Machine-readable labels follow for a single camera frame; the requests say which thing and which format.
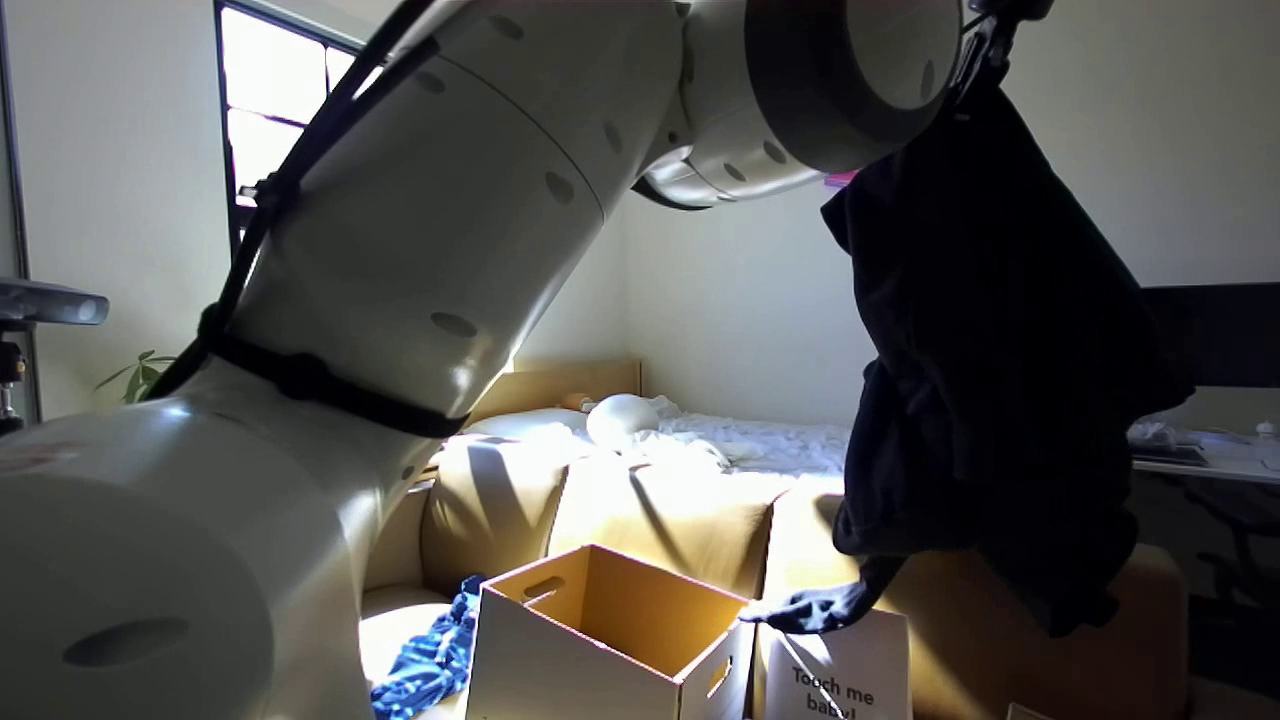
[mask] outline dark garment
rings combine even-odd
[[[878,346],[836,547],[980,547],[1039,629],[1102,619],[1136,542],[1123,430],[1193,392],[1118,257],[1001,87],[944,106],[823,218]]]

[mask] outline bed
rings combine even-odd
[[[836,478],[846,422],[779,422],[684,407],[645,384],[639,359],[512,367],[448,441],[526,445],[549,457],[614,457],[633,466]]]

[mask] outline wall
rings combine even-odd
[[[628,354],[623,218],[611,216],[586,244],[515,363]]]
[[[818,185],[698,216],[628,218],[628,339],[675,403],[755,421],[850,421],[870,342]]]
[[[0,277],[25,279],[28,277],[28,235],[25,235],[25,210],[19,210],[19,176],[17,176],[17,151],[10,151],[10,119],[8,119],[8,65],[0,66]],[[32,330],[8,330],[8,342],[19,346],[25,363],[32,363]],[[41,392],[37,377],[25,371],[17,387],[8,387],[17,415],[37,415]]]
[[[1280,3],[1055,3],[1008,81],[1142,284],[1280,279]]]
[[[102,292],[41,324],[45,415],[142,346],[177,352],[227,264],[213,0],[8,0],[32,279]]]
[[[349,39],[368,39],[375,24],[396,6],[396,0],[248,0],[268,12],[328,26]]]
[[[1280,279],[1275,36],[1270,0],[1065,0],[1019,31],[1005,87],[1142,284]],[[870,346],[818,199],[633,209],[633,346],[663,392],[740,415],[850,410]]]

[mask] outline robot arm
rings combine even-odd
[[[245,346],[465,415],[634,179],[712,209],[893,151],[956,36],[956,0],[433,6],[262,210],[213,354],[3,441],[0,717],[368,717],[364,556],[436,441],[291,400]]]

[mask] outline cardboard box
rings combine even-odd
[[[485,585],[466,720],[740,720],[748,600],[583,542]]]
[[[1023,705],[1008,705],[1005,720],[1050,720],[1050,717],[1032,713],[1032,707],[1023,707]]]
[[[859,624],[827,637],[758,629],[755,717],[910,720],[906,619],[867,613]]]

